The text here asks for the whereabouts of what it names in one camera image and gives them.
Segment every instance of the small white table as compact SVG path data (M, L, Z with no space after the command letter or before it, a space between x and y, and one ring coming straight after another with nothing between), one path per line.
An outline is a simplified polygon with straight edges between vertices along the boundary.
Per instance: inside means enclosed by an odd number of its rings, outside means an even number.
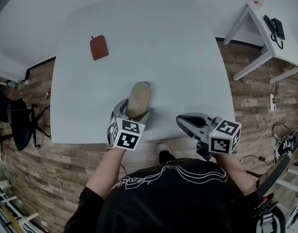
M185 136L182 113L234 120L226 69L196 0L107 0L68 19L53 71L53 143L105 143L113 107L133 85L151 85L141 140ZM93 61L91 36L109 55Z
M275 83L276 81L279 81L294 73L297 73L298 72L298 43L288 26L288 22L284 21L284 18L281 15L277 14L276 12L268 11L266 4L259 11L256 11L252 7L247 5L242 15L239 17L239 19L236 21L232 29L227 34L225 40L223 41L224 45L229 44L231 39L235 36L236 32L238 31L239 27L247 19L248 15L250 15L253 21L255 22L264 40L265 46L263 47L263 49L261 49L262 55L259 58L257 58L255 61L250 63L248 66L246 66L243 70L235 74L233 76L233 80L235 81L239 80L240 78L252 72L256 68L260 67L265 62L272 59L273 57L290 62L296 65L297 67L273 79L270 79L269 80L270 83ZM276 42L271 40L271 31L268 28L267 24L265 23L265 20L263 19L264 15L267 15L270 19L276 18L282 22L282 26L285 34L285 40L283 40L283 44L284 44L283 49L280 49L276 44Z

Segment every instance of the brown leather pouch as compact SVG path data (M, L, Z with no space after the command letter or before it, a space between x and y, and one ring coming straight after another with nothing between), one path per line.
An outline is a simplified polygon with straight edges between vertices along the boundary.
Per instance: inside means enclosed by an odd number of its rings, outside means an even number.
M91 37L90 50L94 60L101 59L109 55L108 47L106 46L105 37L103 35L96 38Z

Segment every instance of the white cube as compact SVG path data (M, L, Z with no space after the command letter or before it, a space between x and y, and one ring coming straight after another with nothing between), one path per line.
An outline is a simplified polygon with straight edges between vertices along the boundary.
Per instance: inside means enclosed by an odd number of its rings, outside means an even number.
M112 131L113 146L135 151L145 125L117 117Z
M209 152L231 154L240 141L241 127L238 122L222 120L209 134Z

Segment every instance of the power strip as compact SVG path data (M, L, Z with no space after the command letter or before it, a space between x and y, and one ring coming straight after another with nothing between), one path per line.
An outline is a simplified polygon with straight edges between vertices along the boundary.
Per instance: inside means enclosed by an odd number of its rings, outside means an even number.
M270 110L274 111L274 95L270 94Z

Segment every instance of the person's leg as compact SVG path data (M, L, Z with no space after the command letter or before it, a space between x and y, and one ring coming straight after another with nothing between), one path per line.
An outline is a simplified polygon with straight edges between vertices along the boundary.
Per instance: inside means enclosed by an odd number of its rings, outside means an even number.
M156 147L159 163L167 163L168 161L175 160L176 158L170 153L170 148L165 143L159 143Z

